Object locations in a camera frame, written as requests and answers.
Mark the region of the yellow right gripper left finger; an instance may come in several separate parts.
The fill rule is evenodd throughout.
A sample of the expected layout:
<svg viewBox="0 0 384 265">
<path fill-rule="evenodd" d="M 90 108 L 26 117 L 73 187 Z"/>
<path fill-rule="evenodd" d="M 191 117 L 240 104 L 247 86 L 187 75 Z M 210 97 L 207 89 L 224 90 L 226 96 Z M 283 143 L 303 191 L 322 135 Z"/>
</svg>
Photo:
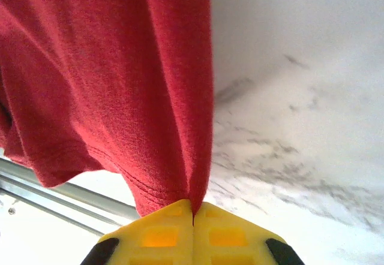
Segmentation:
<svg viewBox="0 0 384 265">
<path fill-rule="evenodd" d="M 104 235 L 80 265 L 193 265 L 193 214 L 179 200 Z"/>
</svg>

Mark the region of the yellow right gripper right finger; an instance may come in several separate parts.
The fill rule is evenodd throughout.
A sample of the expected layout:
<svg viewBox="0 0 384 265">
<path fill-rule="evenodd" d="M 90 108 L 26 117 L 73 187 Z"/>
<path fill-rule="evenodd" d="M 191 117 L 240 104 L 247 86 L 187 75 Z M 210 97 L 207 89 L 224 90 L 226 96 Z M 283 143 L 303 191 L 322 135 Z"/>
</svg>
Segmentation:
<svg viewBox="0 0 384 265">
<path fill-rule="evenodd" d="M 193 265 L 305 265 L 279 235 L 204 202 L 194 217 Z"/>
</svg>

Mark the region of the red t-shirt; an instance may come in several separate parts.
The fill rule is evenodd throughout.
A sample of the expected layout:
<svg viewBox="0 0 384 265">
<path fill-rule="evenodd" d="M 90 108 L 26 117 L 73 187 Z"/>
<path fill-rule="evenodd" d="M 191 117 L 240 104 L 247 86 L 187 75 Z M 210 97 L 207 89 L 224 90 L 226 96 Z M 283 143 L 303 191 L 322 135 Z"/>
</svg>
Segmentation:
<svg viewBox="0 0 384 265">
<path fill-rule="evenodd" d="M 210 0 L 0 0 L 0 148 L 43 186 L 120 174 L 142 216 L 208 186 Z"/>
</svg>

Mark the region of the aluminium mounting rail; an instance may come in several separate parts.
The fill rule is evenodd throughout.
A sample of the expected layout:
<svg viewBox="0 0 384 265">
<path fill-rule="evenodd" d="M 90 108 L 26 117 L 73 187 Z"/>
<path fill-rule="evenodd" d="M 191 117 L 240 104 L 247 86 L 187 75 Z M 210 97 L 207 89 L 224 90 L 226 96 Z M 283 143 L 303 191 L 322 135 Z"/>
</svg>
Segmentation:
<svg viewBox="0 0 384 265">
<path fill-rule="evenodd" d="M 139 219 L 135 207 L 72 183 L 45 188 L 32 170 L 3 158 L 0 191 L 97 236 Z"/>
</svg>

